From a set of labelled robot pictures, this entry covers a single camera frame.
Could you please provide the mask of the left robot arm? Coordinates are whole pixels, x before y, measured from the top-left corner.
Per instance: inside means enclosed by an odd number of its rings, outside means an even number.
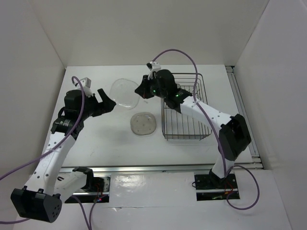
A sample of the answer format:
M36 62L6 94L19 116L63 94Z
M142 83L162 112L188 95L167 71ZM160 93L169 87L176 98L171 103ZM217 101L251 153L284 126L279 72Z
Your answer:
M84 121L109 113L116 106L103 89L97 92L101 102L88 88L66 93L64 106L53 122L46 152L23 188L15 188L11 193L11 201L20 217L52 223L73 193L95 189L94 173L89 168L76 167L66 177L61 177L59 172L84 128Z

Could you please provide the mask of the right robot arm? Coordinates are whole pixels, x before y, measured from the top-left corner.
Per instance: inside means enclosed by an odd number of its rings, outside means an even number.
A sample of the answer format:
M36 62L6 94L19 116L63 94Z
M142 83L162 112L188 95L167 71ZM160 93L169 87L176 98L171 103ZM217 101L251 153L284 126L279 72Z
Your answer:
M209 182L215 188L225 184L236 159L251 143L245 118L240 114L223 113L205 104L196 95L178 87L174 75L166 69L155 72L151 77L144 75L135 93L143 99L159 97L170 109L212 129L220 156L209 171Z

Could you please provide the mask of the smoky plate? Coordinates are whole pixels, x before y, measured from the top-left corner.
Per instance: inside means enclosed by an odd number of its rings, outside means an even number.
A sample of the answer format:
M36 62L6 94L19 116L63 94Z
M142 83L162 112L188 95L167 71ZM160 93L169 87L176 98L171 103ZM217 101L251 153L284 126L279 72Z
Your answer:
M148 112L136 113L130 119L130 128L135 135L150 135L156 130L155 116Z

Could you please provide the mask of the clear plate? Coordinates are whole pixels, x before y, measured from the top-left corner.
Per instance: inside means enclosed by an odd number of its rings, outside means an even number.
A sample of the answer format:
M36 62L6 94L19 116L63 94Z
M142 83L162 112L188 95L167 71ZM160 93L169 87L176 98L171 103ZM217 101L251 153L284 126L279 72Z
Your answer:
M137 87L137 83L128 79L113 82L109 97L116 103L114 111L128 111L138 105L140 97L135 93Z

